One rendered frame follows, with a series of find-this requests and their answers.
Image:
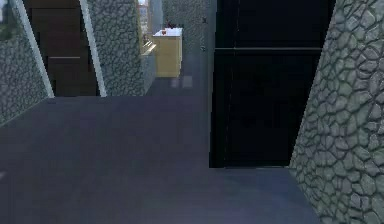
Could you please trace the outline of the grey open room door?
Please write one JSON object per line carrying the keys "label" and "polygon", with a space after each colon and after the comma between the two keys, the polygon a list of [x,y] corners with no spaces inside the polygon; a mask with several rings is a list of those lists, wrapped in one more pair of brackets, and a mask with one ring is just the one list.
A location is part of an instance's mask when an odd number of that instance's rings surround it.
{"label": "grey open room door", "polygon": [[[213,61],[216,3],[214,0],[185,0],[183,6],[186,53],[195,57],[200,94],[206,99]],[[206,47],[205,52],[201,51],[201,46]]]}

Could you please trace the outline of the light wooden cabinet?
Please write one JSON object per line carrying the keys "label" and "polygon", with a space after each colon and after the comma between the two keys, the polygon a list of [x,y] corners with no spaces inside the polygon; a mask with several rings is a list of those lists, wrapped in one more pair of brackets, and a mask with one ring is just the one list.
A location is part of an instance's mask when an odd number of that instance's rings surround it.
{"label": "light wooden cabinet", "polygon": [[150,36],[145,36],[144,54],[154,54],[156,76],[176,78],[180,75],[183,59],[183,29],[163,28]]}

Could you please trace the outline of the black room door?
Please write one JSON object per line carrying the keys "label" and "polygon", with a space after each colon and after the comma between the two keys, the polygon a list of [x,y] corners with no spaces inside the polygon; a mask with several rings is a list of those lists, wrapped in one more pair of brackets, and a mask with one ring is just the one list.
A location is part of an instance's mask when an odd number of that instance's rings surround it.
{"label": "black room door", "polygon": [[289,164],[336,0],[215,0],[209,164]]}

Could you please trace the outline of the dark brown room door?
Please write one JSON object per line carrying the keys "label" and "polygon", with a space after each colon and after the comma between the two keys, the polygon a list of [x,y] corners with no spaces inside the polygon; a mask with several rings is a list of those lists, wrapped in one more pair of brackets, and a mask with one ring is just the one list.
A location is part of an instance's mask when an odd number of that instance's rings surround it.
{"label": "dark brown room door", "polygon": [[57,97],[98,96],[80,0],[23,0]]}

